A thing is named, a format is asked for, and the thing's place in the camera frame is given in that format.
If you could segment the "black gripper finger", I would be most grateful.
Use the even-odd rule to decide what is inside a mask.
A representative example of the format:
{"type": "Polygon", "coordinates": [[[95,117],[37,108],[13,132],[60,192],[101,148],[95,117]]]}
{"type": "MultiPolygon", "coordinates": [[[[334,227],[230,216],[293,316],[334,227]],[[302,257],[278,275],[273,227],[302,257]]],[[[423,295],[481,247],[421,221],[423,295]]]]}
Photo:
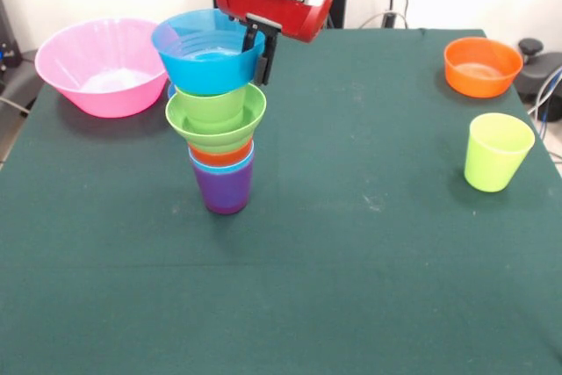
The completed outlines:
{"type": "Polygon", "coordinates": [[[278,31],[267,31],[265,34],[264,49],[256,62],[255,85],[267,85],[277,48],[278,31]]]}
{"type": "Polygon", "coordinates": [[[254,47],[256,43],[256,37],[259,33],[258,24],[246,22],[244,25],[246,26],[246,30],[242,43],[242,52],[249,51],[254,47]]]}

